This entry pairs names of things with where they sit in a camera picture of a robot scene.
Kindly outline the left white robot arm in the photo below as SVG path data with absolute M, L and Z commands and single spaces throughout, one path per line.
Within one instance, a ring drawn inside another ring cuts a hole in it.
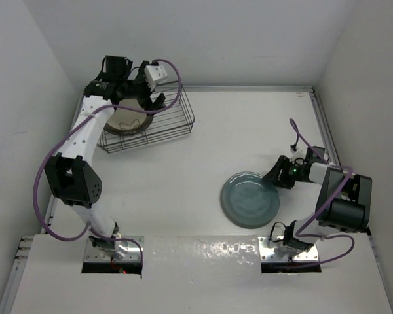
M 128 136 L 146 130 L 153 117 L 168 109 L 165 95 L 153 97 L 168 78 L 163 60 L 143 61 L 134 78 L 133 62 L 106 56 L 100 72 L 84 88 L 81 111 L 65 139 L 47 155 L 38 174 L 45 174 L 55 198 L 72 208 L 102 254 L 122 258 L 129 241 L 100 203 L 102 180 L 92 167 L 95 148 L 106 131 Z

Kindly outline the light blue ceramic plate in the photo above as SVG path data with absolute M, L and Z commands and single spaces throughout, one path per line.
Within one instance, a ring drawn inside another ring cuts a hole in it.
M 280 198 L 277 188 L 264 183 L 263 176 L 240 172 L 224 183 L 219 200 L 224 215 L 236 226 L 257 229 L 267 225 L 278 214 Z

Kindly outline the brown rimmed cream plate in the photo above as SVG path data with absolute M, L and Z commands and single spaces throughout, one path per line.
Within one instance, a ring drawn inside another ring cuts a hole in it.
M 130 136 L 145 131 L 152 123 L 153 116 L 116 109 L 111 118 L 107 121 L 104 130 L 110 134 L 118 136 Z

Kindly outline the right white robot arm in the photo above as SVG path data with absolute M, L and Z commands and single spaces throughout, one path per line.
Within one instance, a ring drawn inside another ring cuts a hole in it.
M 364 232 L 370 219 L 372 178 L 331 165 L 322 147 L 313 146 L 306 153 L 291 149 L 292 156 L 279 156 L 262 182 L 287 190 L 296 183 L 314 183 L 320 186 L 320 192 L 314 214 L 285 227 L 282 246 L 299 254 L 337 232 Z

